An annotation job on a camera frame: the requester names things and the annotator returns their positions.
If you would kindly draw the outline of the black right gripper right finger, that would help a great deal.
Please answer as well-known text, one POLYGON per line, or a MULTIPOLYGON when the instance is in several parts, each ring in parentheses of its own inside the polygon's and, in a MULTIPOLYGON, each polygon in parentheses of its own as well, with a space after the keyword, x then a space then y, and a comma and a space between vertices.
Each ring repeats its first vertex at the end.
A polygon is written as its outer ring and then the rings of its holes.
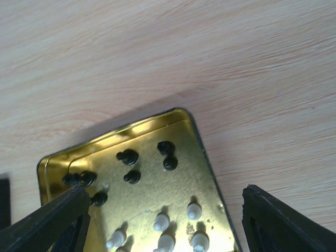
POLYGON ((256 185, 243 190, 243 220, 250 251, 335 251, 335 233, 256 185))

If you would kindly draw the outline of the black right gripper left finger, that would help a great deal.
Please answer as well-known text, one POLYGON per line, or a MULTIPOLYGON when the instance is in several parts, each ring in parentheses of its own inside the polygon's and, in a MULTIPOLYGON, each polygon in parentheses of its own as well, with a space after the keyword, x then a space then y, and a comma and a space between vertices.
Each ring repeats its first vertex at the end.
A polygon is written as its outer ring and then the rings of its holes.
POLYGON ((77 184, 1 231, 1 251, 83 251, 91 200, 77 184))

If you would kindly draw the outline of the black silver chess board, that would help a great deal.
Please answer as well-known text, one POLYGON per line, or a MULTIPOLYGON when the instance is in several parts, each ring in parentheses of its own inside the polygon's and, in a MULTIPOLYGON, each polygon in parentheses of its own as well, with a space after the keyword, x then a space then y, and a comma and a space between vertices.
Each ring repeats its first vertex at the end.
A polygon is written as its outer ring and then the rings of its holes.
POLYGON ((10 179, 7 173, 1 174, 0 179, 0 229, 11 225, 11 185, 10 179))

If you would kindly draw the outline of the gold metal tin box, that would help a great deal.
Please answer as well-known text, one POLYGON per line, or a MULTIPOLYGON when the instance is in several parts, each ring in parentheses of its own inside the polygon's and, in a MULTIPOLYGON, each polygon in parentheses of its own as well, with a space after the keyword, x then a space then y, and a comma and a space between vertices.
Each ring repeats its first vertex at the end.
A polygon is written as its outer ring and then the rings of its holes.
POLYGON ((106 242, 117 229, 125 232, 125 251, 153 251, 162 235, 175 240, 175 251, 192 251, 195 233, 209 238, 209 251, 241 251, 201 137, 192 115, 174 108, 122 126, 85 143, 50 154, 37 164, 40 200, 47 204, 68 189, 62 178, 68 173, 92 171, 97 179, 86 188, 90 196, 104 191, 107 202, 89 209, 91 217, 84 251, 106 251, 106 242), (167 171, 157 144, 170 141, 177 168, 167 171), (135 150, 139 158, 125 165, 118 152, 135 150), (136 184, 123 177, 137 170, 136 184), (189 203, 197 202, 202 216, 191 220, 186 214, 189 203), (155 231, 159 213, 170 219, 169 228, 155 231))

